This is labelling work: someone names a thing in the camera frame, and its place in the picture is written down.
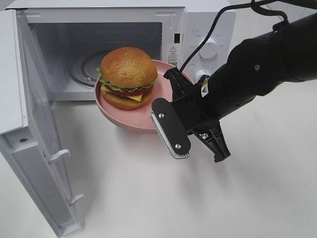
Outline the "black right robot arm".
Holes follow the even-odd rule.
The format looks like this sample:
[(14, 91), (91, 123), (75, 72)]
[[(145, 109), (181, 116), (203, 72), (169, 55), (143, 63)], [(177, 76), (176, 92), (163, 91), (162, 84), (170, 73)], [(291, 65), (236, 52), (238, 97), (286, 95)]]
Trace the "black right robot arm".
[(229, 54), (214, 74), (191, 83), (177, 68), (170, 81), (172, 101), (157, 98), (152, 120), (172, 157), (187, 158), (189, 135), (195, 135), (213, 153), (215, 162), (229, 157), (220, 120), (264, 96), (283, 82), (305, 82), (317, 77), (317, 16), (277, 23), (273, 30), (246, 39)]

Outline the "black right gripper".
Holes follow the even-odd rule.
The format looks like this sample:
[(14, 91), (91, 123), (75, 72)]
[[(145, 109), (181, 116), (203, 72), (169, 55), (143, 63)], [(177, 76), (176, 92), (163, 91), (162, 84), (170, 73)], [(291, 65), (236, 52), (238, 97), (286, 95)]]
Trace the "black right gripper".
[(152, 102), (152, 121), (170, 155), (185, 159), (190, 156), (191, 149), (188, 135), (220, 134), (220, 122), (207, 115), (207, 108), (201, 102), (201, 86), (208, 77), (194, 84), (176, 67), (167, 70), (163, 76), (170, 82), (173, 103), (156, 98)]

